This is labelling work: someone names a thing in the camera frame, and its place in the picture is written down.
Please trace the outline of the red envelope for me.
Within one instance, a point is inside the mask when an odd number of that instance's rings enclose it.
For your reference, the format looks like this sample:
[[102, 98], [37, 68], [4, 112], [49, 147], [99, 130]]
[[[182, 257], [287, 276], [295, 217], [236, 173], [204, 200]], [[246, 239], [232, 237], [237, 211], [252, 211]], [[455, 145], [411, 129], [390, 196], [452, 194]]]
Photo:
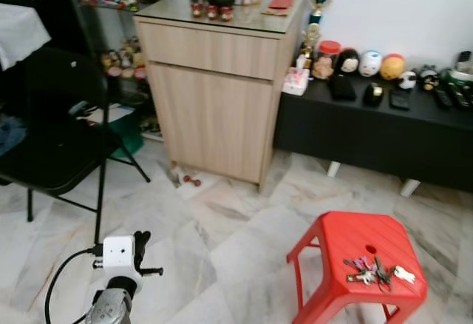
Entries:
[[295, 0], [270, 0], [267, 9], [264, 9], [262, 13], [267, 16], [288, 16], [294, 4]]

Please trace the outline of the jar with red lid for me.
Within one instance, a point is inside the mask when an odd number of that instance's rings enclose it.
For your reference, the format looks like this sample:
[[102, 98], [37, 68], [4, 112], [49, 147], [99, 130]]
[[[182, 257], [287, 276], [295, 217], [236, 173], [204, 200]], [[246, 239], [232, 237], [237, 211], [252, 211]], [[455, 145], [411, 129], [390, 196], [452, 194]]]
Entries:
[[327, 80], [334, 73], [334, 67], [341, 52], [341, 44], [331, 40], [324, 40], [318, 44], [313, 54], [311, 77]]

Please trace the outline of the pink white small box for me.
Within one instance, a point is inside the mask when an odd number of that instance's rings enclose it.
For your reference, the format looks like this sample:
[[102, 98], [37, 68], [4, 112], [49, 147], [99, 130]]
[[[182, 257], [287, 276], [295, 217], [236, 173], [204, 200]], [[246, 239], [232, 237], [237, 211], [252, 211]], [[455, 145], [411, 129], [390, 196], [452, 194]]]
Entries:
[[310, 71], [307, 68], [290, 67], [284, 77], [282, 91], [293, 96], [302, 96], [310, 83]]

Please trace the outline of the black glass display shelf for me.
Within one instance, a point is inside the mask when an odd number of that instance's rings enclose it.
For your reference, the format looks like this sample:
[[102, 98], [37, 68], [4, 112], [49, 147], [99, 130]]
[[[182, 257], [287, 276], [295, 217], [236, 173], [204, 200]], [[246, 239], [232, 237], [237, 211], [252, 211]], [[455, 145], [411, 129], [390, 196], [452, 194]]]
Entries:
[[159, 0], [73, 0], [92, 57], [120, 83], [121, 104], [131, 107], [146, 137], [162, 137], [146, 62], [133, 17]]

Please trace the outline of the black-haired doll head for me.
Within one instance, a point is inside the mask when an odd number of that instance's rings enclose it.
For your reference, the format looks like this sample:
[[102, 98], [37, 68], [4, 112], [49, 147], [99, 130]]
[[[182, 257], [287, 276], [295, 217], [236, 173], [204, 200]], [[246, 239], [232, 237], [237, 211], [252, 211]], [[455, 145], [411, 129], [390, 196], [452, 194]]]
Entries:
[[335, 74], [351, 75], [358, 72], [359, 68], [359, 53], [351, 47], [345, 47], [337, 56], [336, 64], [334, 66]]

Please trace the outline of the black remote control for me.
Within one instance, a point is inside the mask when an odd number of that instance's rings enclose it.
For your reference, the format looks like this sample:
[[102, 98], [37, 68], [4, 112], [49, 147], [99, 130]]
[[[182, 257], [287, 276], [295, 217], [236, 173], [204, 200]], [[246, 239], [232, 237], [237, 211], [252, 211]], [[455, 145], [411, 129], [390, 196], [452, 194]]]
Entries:
[[472, 107], [468, 81], [449, 80], [447, 81], [447, 90], [452, 94], [454, 105], [458, 109], [470, 109]]
[[443, 85], [433, 87], [432, 93], [435, 94], [435, 102], [439, 108], [449, 110], [453, 107], [452, 97], [450, 97], [449, 91]]

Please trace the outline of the orange yellow doll head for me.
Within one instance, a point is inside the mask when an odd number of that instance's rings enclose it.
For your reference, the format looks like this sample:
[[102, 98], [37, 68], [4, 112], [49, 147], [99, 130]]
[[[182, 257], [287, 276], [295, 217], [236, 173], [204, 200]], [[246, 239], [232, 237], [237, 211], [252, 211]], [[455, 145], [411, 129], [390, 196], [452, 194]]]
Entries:
[[397, 53], [391, 53], [386, 55], [381, 62], [381, 69], [379, 70], [379, 76], [384, 80], [395, 80], [399, 78], [405, 70], [404, 57]]

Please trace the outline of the white green cup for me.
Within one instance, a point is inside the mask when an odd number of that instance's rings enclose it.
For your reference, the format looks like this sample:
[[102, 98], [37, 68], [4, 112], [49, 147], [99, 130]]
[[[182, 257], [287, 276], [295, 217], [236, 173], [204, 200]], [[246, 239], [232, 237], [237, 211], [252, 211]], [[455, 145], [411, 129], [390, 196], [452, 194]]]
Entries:
[[472, 51], [460, 51], [454, 67], [449, 71], [449, 77], [456, 84], [469, 84], [473, 82]]

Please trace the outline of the white doll head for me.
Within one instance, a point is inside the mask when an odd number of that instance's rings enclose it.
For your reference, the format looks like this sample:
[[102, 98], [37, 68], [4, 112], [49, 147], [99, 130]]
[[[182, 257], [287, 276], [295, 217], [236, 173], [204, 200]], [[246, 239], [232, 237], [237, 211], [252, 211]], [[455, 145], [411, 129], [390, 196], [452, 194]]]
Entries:
[[383, 57], [378, 51], [364, 51], [359, 58], [358, 73], [364, 77], [373, 77], [381, 70]]

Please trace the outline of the light wooden cabinet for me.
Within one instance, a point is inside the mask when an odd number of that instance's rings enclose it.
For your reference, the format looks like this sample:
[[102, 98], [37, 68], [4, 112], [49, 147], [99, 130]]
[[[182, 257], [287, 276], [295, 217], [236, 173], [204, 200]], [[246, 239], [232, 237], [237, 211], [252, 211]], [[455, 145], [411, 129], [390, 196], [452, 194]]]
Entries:
[[270, 2], [235, 7], [230, 21], [193, 17], [191, 0], [160, 0], [133, 16], [173, 165], [265, 185], [308, 6], [293, 0], [271, 16]]

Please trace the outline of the small dark figurine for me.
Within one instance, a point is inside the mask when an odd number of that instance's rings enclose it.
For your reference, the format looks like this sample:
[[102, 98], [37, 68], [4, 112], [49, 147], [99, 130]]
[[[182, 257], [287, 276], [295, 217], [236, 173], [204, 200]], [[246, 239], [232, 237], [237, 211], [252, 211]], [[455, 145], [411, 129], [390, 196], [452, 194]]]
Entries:
[[423, 91], [429, 92], [435, 90], [440, 83], [440, 73], [436, 66], [429, 66], [425, 64], [417, 73], [420, 83], [422, 84]]

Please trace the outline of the black low table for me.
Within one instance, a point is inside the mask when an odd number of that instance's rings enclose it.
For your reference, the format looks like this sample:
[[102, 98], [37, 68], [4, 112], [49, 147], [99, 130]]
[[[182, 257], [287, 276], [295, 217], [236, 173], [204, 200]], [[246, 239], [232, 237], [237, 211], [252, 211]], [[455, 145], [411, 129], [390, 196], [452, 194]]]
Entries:
[[420, 91], [409, 94], [409, 110], [391, 107], [388, 95], [377, 107], [369, 107], [362, 98], [369, 84], [387, 92], [395, 85], [361, 75], [350, 80], [354, 101], [335, 101], [322, 80], [310, 81], [301, 96], [281, 94], [274, 147], [472, 192], [470, 111], [442, 109], [434, 96]]

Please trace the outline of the black folding chair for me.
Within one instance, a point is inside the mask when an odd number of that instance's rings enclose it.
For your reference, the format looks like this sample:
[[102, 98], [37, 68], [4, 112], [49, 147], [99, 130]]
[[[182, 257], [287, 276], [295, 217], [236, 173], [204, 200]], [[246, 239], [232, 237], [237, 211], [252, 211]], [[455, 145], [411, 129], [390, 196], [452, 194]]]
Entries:
[[97, 205], [92, 242], [101, 243], [107, 162], [121, 151], [121, 162], [151, 178], [136, 161], [118, 132], [109, 125], [109, 107], [118, 100], [120, 81], [107, 75], [87, 55], [41, 47], [21, 62], [27, 90], [27, 134], [0, 156], [0, 180], [27, 190], [27, 219], [33, 220], [33, 195], [64, 198], [92, 172], [98, 172]]

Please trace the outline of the white cloth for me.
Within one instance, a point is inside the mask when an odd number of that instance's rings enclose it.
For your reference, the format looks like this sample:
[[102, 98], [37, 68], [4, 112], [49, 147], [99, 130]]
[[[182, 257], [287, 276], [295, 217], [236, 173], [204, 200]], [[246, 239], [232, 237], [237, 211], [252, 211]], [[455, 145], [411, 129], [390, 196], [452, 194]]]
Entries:
[[38, 0], [0, 0], [0, 68], [8, 70], [50, 42]]

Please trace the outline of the bunch of keys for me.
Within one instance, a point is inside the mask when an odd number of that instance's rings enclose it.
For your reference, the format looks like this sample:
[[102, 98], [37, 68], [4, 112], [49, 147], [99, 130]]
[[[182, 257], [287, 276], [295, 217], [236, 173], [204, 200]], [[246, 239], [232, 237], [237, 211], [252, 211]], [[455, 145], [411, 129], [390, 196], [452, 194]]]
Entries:
[[355, 274], [348, 274], [346, 281], [363, 283], [365, 286], [378, 286], [382, 291], [393, 291], [393, 279], [415, 284], [416, 274], [409, 272], [402, 266], [385, 266], [379, 257], [356, 257], [354, 260], [342, 262], [355, 270]]

